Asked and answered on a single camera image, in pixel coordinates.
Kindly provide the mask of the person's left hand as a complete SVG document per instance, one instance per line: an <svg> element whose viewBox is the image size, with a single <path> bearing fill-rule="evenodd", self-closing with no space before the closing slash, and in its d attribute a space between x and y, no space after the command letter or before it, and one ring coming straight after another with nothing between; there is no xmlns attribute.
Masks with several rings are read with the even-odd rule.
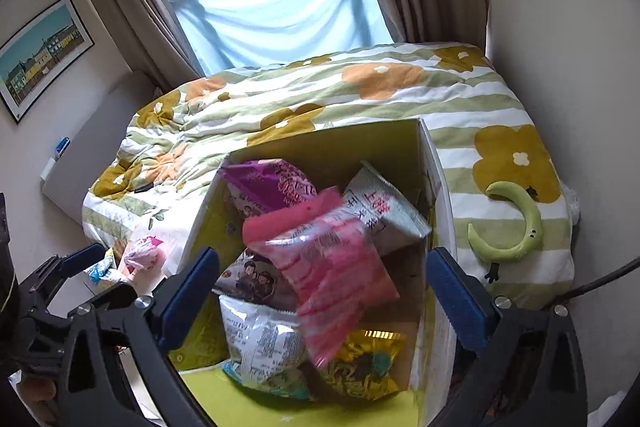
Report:
<svg viewBox="0 0 640 427"><path fill-rule="evenodd" d="M56 413L49 407L56 395L53 381L23 374L16 389L23 403L41 426L56 425Z"/></svg>

